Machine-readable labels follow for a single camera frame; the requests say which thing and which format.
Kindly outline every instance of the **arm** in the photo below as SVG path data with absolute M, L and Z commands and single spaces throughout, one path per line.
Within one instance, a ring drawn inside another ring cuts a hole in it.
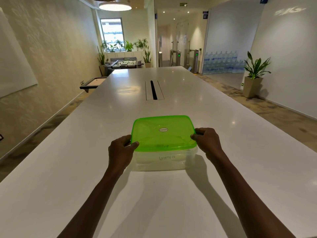
M 191 136 L 215 166 L 248 238 L 295 238 L 270 211 L 230 162 L 213 128 L 196 128 Z
M 139 143 L 135 142 L 125 147 L 130 139 L 131 135 L 127 135 L 111 142 L 108 148 L 109 165 L 105 175 L 58 238 L 93 237 L 114 185 L 130 164 L 133 152 L 139 146 Z

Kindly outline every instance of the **wall sign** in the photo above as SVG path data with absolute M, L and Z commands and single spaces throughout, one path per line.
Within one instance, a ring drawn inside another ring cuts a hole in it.
M 268 0 L 261 0 L 261 1 L 260 1 L 260 4 L 267 4 L 267 1 L 268 1 Z

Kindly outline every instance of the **green lid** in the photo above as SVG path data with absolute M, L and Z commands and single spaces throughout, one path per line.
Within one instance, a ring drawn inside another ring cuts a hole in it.
M 134 121 L 131 142 L 139 141 L 138 152 L 182 150 L 196 147 L 191 119 L 185 115 L 141 118 Z

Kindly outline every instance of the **plant pot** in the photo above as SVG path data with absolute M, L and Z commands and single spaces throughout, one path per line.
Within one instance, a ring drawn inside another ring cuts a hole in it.
M 106 76 L 106 70 L 105 67 L 103 65 L 99 65 L 100 71 L 101 71 L 101 75 L 102 77 Z
M 249 77 L 244 78 L 243 96 L 246 98 L 253 98 L 260 90 L 260 85 L 263 78 L 251 79 Z

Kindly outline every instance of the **transparent plastic container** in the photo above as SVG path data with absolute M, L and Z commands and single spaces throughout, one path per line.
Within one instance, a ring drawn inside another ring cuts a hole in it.
M 190 135 L 195 130 L 188 116 L 159 116 L 137 119 L 131 142 L 138 141 L 133 153 L 135 171 L 185 169 L 192 164 L 197 144 Z

